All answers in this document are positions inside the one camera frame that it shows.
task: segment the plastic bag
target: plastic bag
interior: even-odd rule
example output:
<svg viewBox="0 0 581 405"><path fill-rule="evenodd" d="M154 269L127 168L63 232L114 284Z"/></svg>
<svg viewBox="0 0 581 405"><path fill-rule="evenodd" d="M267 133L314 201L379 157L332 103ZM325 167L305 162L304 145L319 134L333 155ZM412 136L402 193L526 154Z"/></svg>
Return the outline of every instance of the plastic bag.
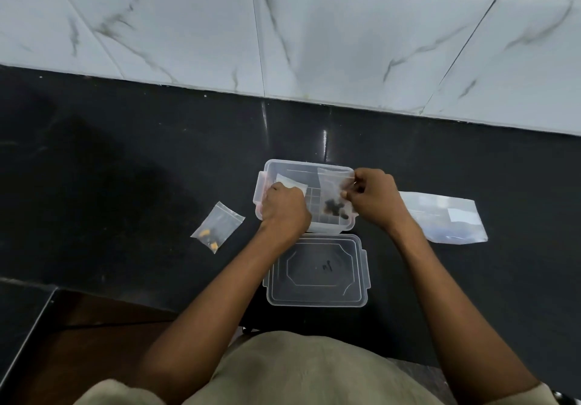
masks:
<svg viewBox="0 0 581 405"><path fill-rule="evenodd" d="M191 236L208 246L213 253L228 239L245 217L238 215L221 202L206 217L200 227Z"/></svg>
<svg viewBox="0 0 581 405"><path fill-rule="evenodd" d="M488 241L474 200L419 192L400 195L428 240L449 245Z"/></svg>
<svg viewBox="0 0 581 405"><path fill-rule="evenodd" d="M321 186L320 213L348 219L353 213L353 206L341 197L341 191L354 182L355 172L317 168L317 174Z"/></svg>
<svg viewBox="0 0 581 405"><path fill-rule="evenodd" d="M292 178L283 176L283 174L277 174L277 182L282 183L287 188L299 188L301 191L303 191L304 196L307 195L307 189L309 188L309 185L294 181Z"/></svg>

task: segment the black granite counter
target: black granite counter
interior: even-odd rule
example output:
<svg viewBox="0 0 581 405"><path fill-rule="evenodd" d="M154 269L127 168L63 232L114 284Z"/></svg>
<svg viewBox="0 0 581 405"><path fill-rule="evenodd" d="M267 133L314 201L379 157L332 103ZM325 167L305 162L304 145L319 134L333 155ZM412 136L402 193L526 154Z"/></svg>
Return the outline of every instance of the black granite counter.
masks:
<svg viewBox="0 0 581 405"><path fill-rule="evenodd" d="M401 190L474 199L487 243L435 245L533 371L581 396L581 138L0 68L0 275L183 309L254 234L268 159L371 166ZM218 201L246 221L216 255L190 235ZM260 287L243 324L436 358L389 238L358 218L363 308L290 308Z"/></svg>
<svg viewBox="0 0 581 405"><path fill-rule="evenodd" d="M54 288L0 281L0 389L50 302Z"/></svg>

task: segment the shirt sleeve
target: shirt sleeve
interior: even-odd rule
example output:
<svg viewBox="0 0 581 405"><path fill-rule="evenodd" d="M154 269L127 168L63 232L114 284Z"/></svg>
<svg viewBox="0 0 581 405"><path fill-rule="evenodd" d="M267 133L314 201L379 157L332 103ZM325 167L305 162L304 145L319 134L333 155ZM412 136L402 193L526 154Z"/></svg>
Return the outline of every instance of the shirt sleeve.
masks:
<svg viewBox="0 0 581 405"><path fill-rule="evenodd" d="M538 385L532 390L514 396L504 397L489 402L487 405L558 405L550 388L545 384Z"/></svg>
<svg viewBox="0 0 581 405"><path fill-rule="evenodd" d="M74 405L165 405L165 403L151 391L129 388L114 379L107 379L92 386Z"/></svg>

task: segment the white marble tile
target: white marble tile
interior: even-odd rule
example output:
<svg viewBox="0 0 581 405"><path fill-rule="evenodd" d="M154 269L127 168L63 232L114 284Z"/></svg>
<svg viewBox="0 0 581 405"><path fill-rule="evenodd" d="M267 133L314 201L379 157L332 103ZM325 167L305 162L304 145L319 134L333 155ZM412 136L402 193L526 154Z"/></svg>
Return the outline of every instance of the white marble tile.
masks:
<svg viewBox="0 0 581 405"><path fill-rule="evenodd" d="M127 79L263 95L252 0L73 0Z"/></svg>
<svg viewBox="0 0 581 405"><path fill-rule="evenodd" d="M580 0L498 0L424 115L581 134Z"/></svg>
<svg viewBox="0 0 581 405"><path fill-rule="evenodd" d="M254 0L265 94L419 113L493 0Z"/></svg>
<svg viewBox="0 0 581 405"><path fill-rule="evenodd" d="M0 0L0 64L121 77L68 0Z"/></svg>

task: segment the clear plastic container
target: clear plastic container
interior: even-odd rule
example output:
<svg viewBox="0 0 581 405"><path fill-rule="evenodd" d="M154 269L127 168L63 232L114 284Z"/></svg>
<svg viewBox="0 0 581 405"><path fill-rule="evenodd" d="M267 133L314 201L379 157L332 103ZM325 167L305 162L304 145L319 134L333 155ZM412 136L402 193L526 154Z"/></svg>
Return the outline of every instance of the clear plastic container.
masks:
<svg viewBox="0 0 581 405"><path fill-rule="evenodd" d="M313 215L308 232L337 234L350 231L355 225L357 213L349 209L347 218L322 214L321 210L321 186L317 168L325 168L331 171L351 171L346 166L325 165L320 163L295 162L292 160L268 160L264 165L264 171L258 173L256 189L252 201L256 204L256 217L262 220L262 199L266 190L276 181L277 174L281 174L296 182L308 185L305 199L310 213Z"/></svg>
<svg viewBox="0 0 581 405"><path fill-rule="evenodd" d="M357 235L306 233L263 280L273 306L362 307L371 287Z"/></svg>

